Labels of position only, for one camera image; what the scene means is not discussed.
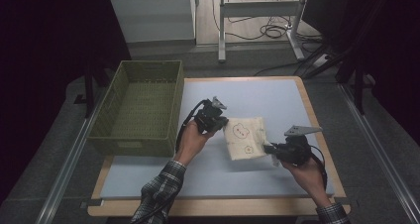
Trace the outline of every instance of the white cabinet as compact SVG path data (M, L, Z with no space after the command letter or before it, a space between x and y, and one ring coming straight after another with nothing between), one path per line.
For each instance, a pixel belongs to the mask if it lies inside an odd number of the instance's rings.
M126 43L195 39L195 0L111 0Z

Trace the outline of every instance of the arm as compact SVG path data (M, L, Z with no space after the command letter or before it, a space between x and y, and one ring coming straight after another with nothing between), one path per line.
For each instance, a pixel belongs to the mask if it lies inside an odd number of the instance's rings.
M324 183L317 164L310 159L306 164L296 167L281 163L293 175L296 182L311 196L317 205L316 211L322 223L350 224L350 220L340 203L332 204L324 190Z
M200 134L197 124L187 124L178 152L160 174L142 188L142 202L131 223L166 223L173 200L182 188L186 167L214 133Z

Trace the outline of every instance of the metal frame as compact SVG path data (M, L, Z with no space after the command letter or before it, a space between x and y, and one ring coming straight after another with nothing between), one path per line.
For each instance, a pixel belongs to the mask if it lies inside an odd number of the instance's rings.
M296 32L302 18L306 0L282 2L240 2L225 3L220 0L219 62L226 61L225 18L228 17L270 17L295 16L286 35L298 60L304 60L302 49L296 42Z

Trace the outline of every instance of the wooden table edge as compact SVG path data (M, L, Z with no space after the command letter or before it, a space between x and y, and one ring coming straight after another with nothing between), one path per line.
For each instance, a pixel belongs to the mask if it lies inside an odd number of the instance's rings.
M207 77L207 78L184 78L185 82L203 82L203 81L261 81L261 80L279 80L293 79L299 90L302 102L308 114L312 126L319 127L318 120L309 100L309 96L304 87L303 81L298 76L266 76L266 77ZM335 188L335 194L330 199L346 198L346 193L336 171L331 154L328 150L322 133L315 135L319 148L322 151L329 178L332 179ZM102 169L99 172L95 188L91 199L101 199L100 192L104 185L106 176L113 162L113 156L105 157ZM238 201L241 202L241 208L235 214ZM91 216L132 216L140 205L140 200L101 200L97 206L88 206L88 213ZM344 204L346 213L350 213L351 206ZM252 198L252 199L176 199L170 209L172 216L281 216L281 215L316 215L315 204L311 198L280 197L280 198Z

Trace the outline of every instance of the smiley face drawing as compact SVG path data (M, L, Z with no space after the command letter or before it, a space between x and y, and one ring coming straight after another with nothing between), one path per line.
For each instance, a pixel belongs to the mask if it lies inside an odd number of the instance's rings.
M233 127L233 133L239 139L246 139L248 134L250 134L250 130L244 127L241 123L238 123Z
M250 146L246 146L244 148L244 151L246 154L252 154L254 152L254 148L250 147Z

